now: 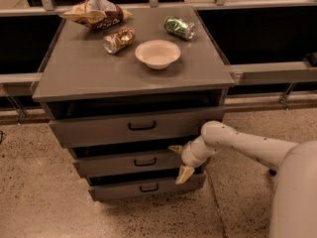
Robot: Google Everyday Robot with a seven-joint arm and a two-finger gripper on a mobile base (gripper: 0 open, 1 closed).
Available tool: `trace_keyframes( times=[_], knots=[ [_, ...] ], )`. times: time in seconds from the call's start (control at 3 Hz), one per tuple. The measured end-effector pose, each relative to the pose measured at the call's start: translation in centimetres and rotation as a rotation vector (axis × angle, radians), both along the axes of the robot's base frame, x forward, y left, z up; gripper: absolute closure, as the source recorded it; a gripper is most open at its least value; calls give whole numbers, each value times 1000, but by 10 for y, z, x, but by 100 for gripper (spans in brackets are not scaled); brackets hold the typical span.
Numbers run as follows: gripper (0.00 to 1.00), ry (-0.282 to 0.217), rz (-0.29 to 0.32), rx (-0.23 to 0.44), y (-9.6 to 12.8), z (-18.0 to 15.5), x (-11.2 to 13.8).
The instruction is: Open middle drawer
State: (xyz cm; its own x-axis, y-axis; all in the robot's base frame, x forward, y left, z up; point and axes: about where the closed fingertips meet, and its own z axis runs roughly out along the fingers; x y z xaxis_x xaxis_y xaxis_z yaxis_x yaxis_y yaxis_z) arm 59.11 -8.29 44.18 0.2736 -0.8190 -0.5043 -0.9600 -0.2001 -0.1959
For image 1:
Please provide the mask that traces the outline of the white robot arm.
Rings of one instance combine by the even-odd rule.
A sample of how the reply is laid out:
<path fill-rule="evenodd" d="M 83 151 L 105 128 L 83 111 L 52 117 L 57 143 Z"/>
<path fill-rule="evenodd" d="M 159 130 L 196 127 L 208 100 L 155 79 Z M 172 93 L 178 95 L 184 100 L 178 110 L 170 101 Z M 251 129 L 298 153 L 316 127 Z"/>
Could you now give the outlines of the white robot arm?
<path fill-rule="evenodd" d="M 205 123 L 185 145 L 171 145 L 181 156 L 177 184 L 211 156 L 232 149 L 276 172 L 269 238 L 317 238 L 317 142 L 293 143 L 245 134 L 218 121 Z"/>

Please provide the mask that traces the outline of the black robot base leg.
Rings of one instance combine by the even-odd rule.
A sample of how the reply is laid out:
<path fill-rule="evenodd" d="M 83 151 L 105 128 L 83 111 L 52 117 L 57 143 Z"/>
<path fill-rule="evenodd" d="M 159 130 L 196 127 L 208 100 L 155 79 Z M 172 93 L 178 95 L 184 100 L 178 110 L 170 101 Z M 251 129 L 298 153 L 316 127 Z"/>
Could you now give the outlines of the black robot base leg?
<path fill-rule="evenodd" d="M 270 174 L 271 176 L 273 176 L 273 177 L 276 176 L 276 171 L 274 171 L 274 170 L 268 170 L 268 172 L 269 172 L 269 174 Z"/>

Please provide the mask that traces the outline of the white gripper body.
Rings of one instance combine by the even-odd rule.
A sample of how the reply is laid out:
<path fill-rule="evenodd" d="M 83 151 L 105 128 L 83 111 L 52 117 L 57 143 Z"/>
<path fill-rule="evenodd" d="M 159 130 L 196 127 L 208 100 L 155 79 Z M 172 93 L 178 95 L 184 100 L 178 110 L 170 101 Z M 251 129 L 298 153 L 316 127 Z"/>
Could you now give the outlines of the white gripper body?
<path fill-rule="evenodd" d="M 186 166 L 198 168 L 206 162 L 206 153 L 203 143 L 190 141 L 183 146 L 181 159 Z"/>

